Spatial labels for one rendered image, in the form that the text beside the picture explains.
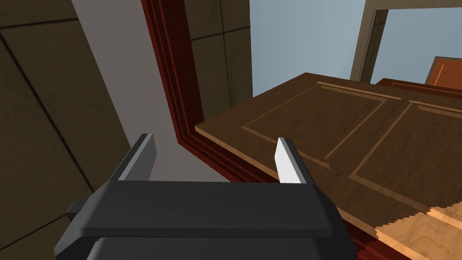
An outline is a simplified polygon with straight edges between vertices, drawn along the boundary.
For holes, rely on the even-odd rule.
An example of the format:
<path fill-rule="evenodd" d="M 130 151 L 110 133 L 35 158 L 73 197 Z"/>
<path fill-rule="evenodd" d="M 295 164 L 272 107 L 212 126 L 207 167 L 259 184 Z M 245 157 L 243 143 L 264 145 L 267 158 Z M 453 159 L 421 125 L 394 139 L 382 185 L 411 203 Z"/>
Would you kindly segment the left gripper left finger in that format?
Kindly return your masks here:
<path fill-rule="evenodd" d="M 148 181 L 156 156 L 153 134 L 141 134 L 109 180 Z"/>

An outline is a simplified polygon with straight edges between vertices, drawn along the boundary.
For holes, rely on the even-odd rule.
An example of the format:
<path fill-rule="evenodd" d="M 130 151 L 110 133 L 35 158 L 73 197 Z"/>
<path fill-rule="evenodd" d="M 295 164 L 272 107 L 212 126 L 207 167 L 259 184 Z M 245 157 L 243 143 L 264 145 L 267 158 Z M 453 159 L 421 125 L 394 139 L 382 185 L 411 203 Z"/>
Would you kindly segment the brown panelled wooden door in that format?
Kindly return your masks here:
<path fill-rule="evenodd" d="M 462 84 L 302 74 L 196 125 L 277 178 L 277 139 L 359 230 L 357 260 L 462 260 Z"/>

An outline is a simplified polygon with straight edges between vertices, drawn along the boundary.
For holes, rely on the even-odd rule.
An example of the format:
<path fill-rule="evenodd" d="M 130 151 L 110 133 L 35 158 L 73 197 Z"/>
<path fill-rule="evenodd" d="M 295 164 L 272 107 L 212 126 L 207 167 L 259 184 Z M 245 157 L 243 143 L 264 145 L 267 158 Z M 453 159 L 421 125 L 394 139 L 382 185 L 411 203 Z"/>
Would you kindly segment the orange wooden door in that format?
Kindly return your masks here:
<path fill-rule="evenodd" d="M 462 58 L 436 56 L 425 84 L 462 90 Z"/>

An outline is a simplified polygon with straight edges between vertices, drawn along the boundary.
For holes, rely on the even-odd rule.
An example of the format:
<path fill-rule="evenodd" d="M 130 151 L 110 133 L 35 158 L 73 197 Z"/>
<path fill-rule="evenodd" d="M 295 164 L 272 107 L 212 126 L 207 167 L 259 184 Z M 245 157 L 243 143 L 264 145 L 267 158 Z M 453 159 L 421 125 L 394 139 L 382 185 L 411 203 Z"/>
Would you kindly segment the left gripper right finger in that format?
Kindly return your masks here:
<path fill-rule="evenodd" d="M 278 138 L 274 155 L 280 183 L 306 184 L 306 166 L 289 138 Z"/>

